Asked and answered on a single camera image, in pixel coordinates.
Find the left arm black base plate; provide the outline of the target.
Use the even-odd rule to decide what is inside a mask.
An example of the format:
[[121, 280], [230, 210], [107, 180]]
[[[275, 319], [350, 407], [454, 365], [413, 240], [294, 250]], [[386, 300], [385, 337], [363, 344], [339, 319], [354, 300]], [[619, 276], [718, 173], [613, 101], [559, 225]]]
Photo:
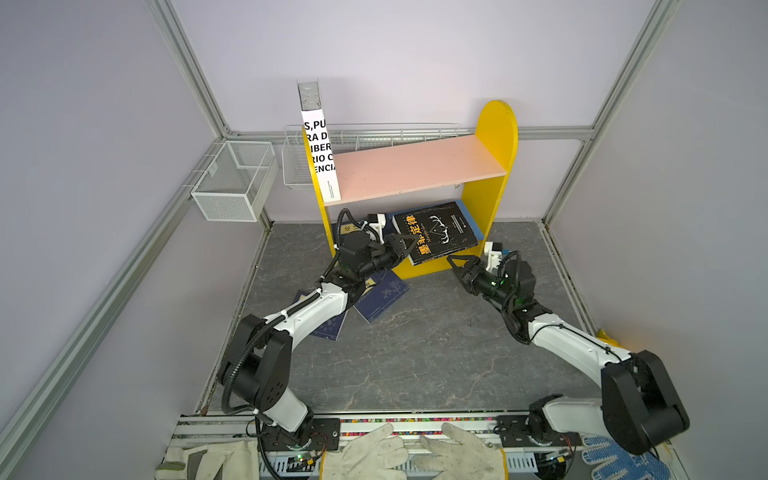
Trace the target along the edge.
[[261, 425], [261, 444], [272, 451], [336, 451], [341, 440], [341, 421], [315, 417], [291, 433], [279, 426]]

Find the white book black lettering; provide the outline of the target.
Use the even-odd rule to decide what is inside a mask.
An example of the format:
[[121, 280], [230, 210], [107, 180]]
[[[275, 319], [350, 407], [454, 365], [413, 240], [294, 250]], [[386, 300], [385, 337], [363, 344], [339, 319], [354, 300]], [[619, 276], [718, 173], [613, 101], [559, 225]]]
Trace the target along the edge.
[[342, 199], [319, 83], [297, 83], [310, 171], [325, 203]]

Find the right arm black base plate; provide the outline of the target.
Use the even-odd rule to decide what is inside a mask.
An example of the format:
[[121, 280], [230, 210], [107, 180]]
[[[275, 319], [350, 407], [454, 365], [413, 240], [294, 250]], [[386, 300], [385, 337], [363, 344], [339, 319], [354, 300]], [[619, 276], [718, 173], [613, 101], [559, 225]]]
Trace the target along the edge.
[[544, 417], [536, 413], [499, 415], [493, 427], [505, 448], [581, 446], [575, 432], [554, 431]]

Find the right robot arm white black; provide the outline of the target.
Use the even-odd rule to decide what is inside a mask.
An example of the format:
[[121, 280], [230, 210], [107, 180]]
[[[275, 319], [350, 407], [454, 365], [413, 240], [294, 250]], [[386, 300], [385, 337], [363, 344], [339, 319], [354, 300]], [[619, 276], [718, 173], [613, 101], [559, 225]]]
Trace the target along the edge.
[[536, 278], [511, 251], [494, 268], [476, 255], [447, 258], [464, 290], [488, 302], [511, 336], [543, 348], [591, 379], [597, 398], [551, 394], [530, 404], [524, 433], [545, 444], [558, 434], [608, 437], [641, 455], [687, 431], [690, 418], [662, 359], [611, 345], [564, 321], [535, 297]]

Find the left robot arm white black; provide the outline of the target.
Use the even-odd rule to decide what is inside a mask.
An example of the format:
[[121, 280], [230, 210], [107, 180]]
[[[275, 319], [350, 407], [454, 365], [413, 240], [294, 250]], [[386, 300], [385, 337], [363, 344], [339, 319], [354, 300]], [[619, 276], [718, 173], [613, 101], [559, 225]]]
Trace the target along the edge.
[[217, 380], [221, 411], [249, 412], [293, 436], [305, 434], [313, 413], [289, 388], [293, 350], [326, 321], [363, 296], [367, 280], [401, 264], [419, 242], [413, 234], [383, 234], [343, 209], [334, 255], [305, 297], [264, 318], [242, 318], [225, 350]]

